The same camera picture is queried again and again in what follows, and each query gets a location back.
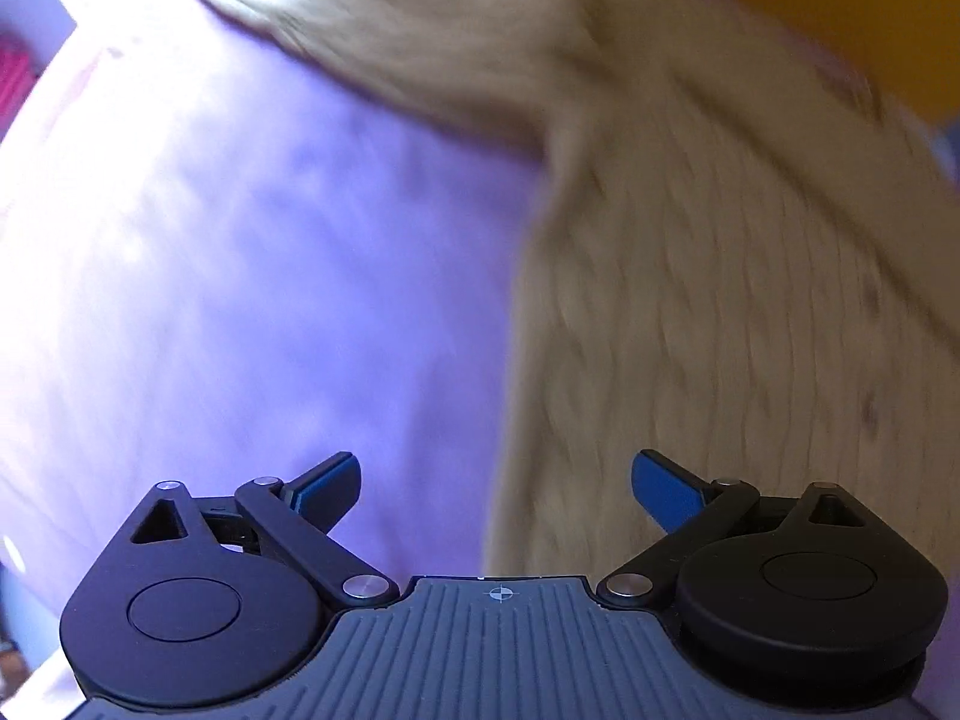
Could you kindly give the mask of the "beige cable-knit sweater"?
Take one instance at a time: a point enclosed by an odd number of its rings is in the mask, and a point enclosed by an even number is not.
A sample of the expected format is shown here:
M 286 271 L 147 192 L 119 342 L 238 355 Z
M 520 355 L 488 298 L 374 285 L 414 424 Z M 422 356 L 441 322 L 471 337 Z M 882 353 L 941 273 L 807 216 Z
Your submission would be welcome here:
M 485 567 L 602 577 L 654 447 L 841 484 L 958 567 L 958 197 L 890 98 L 713 0 L 205 0 L 539 151 Z

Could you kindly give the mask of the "pink floral bed sheet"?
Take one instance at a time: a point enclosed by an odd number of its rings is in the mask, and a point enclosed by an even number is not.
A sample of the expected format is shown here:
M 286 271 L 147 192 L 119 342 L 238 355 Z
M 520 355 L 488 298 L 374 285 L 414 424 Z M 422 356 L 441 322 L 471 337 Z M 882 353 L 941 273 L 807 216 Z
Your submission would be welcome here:
M 124 0 L 2 146 L 2 559 L 60 611 L 151 483 L 358 452 L 345 543 L 471 574 L 547 163 L 200 0 Z

